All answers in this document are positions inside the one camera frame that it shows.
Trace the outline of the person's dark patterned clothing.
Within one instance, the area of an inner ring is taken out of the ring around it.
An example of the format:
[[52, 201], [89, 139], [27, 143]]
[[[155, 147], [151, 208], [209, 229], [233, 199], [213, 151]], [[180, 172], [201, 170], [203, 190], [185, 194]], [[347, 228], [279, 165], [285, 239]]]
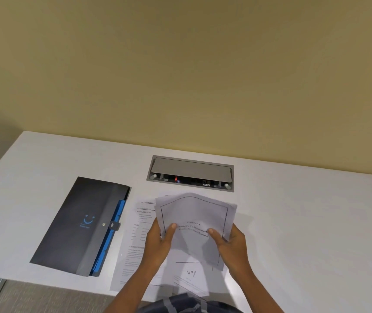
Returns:
[[243, 313], [236, 307], [216, 301], [205, 300], [192, 293], [173, 295], [137, 310], [137, 313]]

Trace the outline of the bordered title page paper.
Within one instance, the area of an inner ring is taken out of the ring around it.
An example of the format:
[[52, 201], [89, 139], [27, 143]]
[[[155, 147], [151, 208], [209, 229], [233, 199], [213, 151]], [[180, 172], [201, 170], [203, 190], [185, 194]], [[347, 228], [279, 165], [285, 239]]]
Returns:
[[224, 261], [208, 229], [228, 240], [236, 210], [236, 204], [195, 193], [161, 196], [155, 203], [161, 237], [166, 236], [171, 224], [177, 224], [171, 247], [220, 271], [224, 269]]

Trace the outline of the person's right hand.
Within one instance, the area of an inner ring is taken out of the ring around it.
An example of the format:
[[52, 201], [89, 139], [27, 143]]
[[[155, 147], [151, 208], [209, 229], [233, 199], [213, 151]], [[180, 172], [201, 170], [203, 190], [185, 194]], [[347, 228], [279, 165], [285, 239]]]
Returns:
[[226, 247], [224, 254], [220, 254], [227, 268], [251, 267], [247, 254], [245, 235], [235, 224], [232, 225], [230, 237], [227, 242], [228, 247]]

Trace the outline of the person's right forearm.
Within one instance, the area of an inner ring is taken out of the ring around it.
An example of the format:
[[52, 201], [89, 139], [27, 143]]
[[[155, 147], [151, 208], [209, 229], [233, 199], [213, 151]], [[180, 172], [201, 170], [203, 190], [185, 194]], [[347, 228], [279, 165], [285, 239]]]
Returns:
[[231, 267], [229, 271], [245, 295], [252, 313], [284, 313], [250, 267]]

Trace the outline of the grey desk power outlet box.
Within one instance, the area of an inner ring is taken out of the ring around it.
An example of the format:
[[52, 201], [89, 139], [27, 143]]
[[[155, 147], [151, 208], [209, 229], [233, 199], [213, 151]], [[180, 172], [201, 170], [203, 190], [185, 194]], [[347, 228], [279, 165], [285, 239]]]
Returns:
[[234, 166], [154, 155], [147, 181], [234, 192]]

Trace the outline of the signed white paper sheet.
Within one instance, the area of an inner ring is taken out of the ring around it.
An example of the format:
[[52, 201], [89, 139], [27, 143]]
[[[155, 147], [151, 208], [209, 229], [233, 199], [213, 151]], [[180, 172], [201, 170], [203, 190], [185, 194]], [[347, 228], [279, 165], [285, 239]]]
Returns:
[[225, 277], [228, 270], [213, 267], [187, 253], [171, 249], [152, 278], [150, 286], [158, 288], [160, 297], [189, 292], [200, 297], [229, 294]]

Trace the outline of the person's left hand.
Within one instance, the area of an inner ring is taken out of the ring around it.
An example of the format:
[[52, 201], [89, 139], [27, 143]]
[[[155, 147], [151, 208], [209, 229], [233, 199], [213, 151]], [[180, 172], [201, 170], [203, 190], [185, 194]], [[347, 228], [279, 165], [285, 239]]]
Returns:
[[169, 251], [170, 248], [165, 248], [162, 244], [160, 227], [155, 219], [147, 233], [141, 268], [145, 268], [150, 275], [154, 276], [166, 260]]

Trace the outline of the dark grey expanding file folder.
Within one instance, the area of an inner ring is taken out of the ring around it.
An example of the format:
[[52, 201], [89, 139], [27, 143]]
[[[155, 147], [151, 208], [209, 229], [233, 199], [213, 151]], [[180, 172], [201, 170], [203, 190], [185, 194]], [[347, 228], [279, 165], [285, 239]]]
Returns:
[[30, 263], [98, 277], [131, 187], [77, 177]]

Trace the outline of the person's left forearm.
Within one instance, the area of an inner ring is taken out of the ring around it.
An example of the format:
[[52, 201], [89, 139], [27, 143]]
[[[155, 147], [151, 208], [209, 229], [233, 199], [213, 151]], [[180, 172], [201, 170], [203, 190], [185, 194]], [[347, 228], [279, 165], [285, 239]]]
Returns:
[[103, 313], [136, 313], [147, 287], [159, 267], [141, 264]]

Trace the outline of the printed text paper sheet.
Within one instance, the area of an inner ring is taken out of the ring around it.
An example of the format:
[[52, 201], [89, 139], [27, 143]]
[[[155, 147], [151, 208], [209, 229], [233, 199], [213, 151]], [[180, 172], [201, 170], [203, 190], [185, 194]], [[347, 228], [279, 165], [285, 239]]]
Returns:
[[120, 291], [141, 264], [147, 234], [156, 218], [155, 200], [136, 203], [124, 222], [124, 235], [116, 262], [111, 291]]

